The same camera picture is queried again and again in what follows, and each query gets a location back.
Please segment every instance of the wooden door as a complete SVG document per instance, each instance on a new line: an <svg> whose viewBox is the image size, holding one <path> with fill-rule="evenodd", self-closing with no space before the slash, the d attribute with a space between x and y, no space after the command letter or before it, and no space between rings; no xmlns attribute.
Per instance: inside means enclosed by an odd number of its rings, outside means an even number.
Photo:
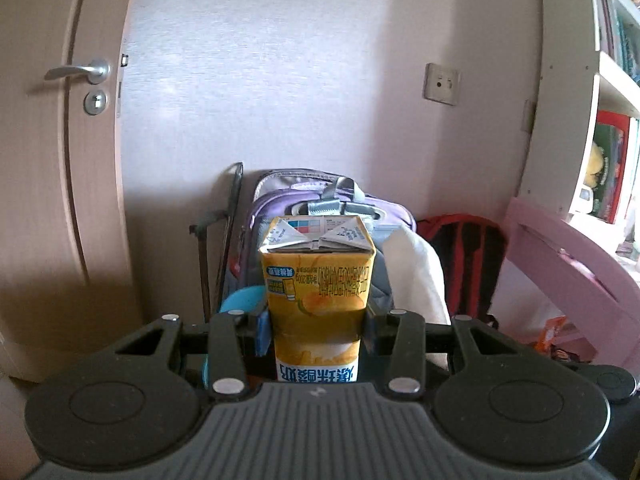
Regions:
<svg viewBox="0 0 640 480"><path fill-rule="evenodd" d="M0 0L0 369L40 381L135 329L117 125L130 0ZM103 58L111 71L44 81ZM104 111L85 96L102 90Z"/></svg>

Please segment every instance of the white cloth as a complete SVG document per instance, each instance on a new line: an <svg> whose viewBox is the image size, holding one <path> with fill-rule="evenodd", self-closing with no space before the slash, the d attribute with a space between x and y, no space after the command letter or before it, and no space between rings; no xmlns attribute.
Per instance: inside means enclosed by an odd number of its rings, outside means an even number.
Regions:
<svg viewBox="0 0 640 480"><path fill-rule="evenodd" d="M416 233L396 229L382 245L394 308L420 314L427 323L451 324L444 301L444 274L436 251ZM446 354L427 354L442 368Z"/></svg>

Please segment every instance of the juice box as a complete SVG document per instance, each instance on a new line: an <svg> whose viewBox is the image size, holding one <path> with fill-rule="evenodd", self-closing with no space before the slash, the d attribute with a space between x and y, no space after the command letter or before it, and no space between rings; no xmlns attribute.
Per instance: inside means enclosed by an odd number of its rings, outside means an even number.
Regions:
<svg viewBox="0 0 640 480"><path fill-rule="evenodd" d="M278 379L355 381L376 255L360 217L274 218L260 253Z"/></svg>

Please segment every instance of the door handle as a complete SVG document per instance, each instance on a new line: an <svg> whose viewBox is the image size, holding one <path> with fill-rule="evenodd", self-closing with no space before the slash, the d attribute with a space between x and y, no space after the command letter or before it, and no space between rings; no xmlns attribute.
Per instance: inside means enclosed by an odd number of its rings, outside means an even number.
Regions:
<svg viewBox="0 0 640 480"><path fill-rule="evenodd" d="M82 65L62 65L49 70L45 75L45 81L85 75L89 83L97 85L107 81L111 67L105 59L94 59L87 66Z"/></svg>

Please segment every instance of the red backpack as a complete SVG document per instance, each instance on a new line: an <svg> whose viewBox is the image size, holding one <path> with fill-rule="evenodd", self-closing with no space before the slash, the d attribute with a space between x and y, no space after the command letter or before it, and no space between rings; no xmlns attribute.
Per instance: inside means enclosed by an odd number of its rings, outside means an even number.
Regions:
<svg viewBox="0 0 640 480"><path fill-rule="evenodd" d="M417 233L440 257L449 315L467 314L497 325L487 311L507 247L500 226L479 216L453 214L419 221Z"/></svg>

